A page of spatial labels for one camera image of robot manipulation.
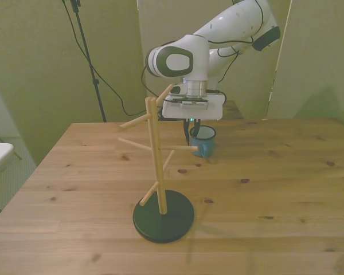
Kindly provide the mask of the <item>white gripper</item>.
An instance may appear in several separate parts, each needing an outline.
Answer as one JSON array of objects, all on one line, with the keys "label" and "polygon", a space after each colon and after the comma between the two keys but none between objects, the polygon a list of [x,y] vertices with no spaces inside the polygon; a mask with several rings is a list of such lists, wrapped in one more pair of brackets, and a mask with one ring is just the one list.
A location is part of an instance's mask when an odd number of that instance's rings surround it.
[{"label": "white gripper", "polygon": [[183,132],[187,144],[190,144],[189,124],[194,120],[193,135],[198,135],[201,120],[220,120],[223,116],[225,96],[208,93],[203,97],[205,101],[188,101],[182,97],[168,95],[163,101],[162,115],[169,119],[184,119]]}]

